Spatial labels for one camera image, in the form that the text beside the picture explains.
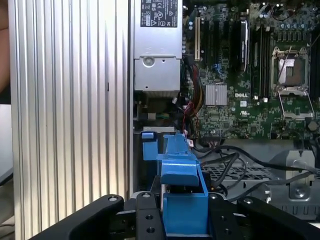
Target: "blue plastic bracket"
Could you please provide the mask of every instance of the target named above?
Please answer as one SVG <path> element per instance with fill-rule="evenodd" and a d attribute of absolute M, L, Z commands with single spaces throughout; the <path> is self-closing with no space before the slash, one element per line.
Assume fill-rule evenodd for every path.
<path fill-rule="evenodd" d="M 198 160 L 190 152 L 187 140 L 182 134 L 165 135 L 165 154 L 156 159 L 162 162 L 161 184 L 178 186 L 198 186 Z"/>
<path fill-rule="evenodd" d="M 154 161 L 158 155 L 158 136 L 156 132 L 144 131 L 141 135 L 143 160 Z"/>
<path fill-rule="evenodd" d="M 161 161 L 161 184 L 194 187 L 190 193 L 164 193 L 162 219 L 167 235 L 208 233 L 208 190 L 197 157 L 182 134 L 164 136 L 164 154 L 158 154 L 155 133 L 144 132 L 143 159 Z"/>

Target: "power supply label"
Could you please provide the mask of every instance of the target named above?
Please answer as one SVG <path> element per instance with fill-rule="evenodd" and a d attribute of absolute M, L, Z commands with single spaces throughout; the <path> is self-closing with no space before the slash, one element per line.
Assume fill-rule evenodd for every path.
<path fill-rule="evenodd" d="M 178 0 L 141 0 L 140 26 L 177 28 Z"/>

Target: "cpu socket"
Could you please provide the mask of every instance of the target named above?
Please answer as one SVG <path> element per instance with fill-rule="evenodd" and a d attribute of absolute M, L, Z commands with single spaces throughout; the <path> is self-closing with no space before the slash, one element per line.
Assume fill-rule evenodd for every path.
<path fill-rule="evenodd" d="M 305 120 L 313 118 L 315 112 L 308 93 L 309 56 L 305 47 L 300 50 L 282 49 L 276 46 L 271 58 L 271 90 L 278 96 L 284 118 Z M 287 112 L 284 107 L 284 97 L 304 97 L 309 103 L 309 112 L 296 114 Z"/>
<path fill-rule="evenodd" d="M 275 47 L 271 59 L 271 83 L 273 91 L 279 87 L 308 88 L 308 53 L 305 47 L 300 50 L 280 50 Z"/>

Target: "aluminum side panel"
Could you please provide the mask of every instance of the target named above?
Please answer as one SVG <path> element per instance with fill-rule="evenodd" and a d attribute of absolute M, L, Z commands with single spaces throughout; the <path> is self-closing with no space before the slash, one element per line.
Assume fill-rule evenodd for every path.
<path fill-rule="evenodd" d="M 126 197 L 128 5 L 9 1 L 17 240 Z"/>

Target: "blue latch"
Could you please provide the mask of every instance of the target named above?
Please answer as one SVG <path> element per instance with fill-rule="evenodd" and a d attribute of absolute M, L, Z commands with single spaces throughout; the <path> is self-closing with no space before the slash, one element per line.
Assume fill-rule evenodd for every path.
<path fill-rule="evenodd" d="M 165 153 L 158 154 L 161 165 L 161 184 L 198 186 L 198 160 L 190 152 L 187 140 L 182 134 L 165 135 Z"/>
<path fill-rule="evenodd" d="M 141 135 L 143 160 L 154 161 L 158 155 L 158 136 L 156 132 L 145 131 Z"/>

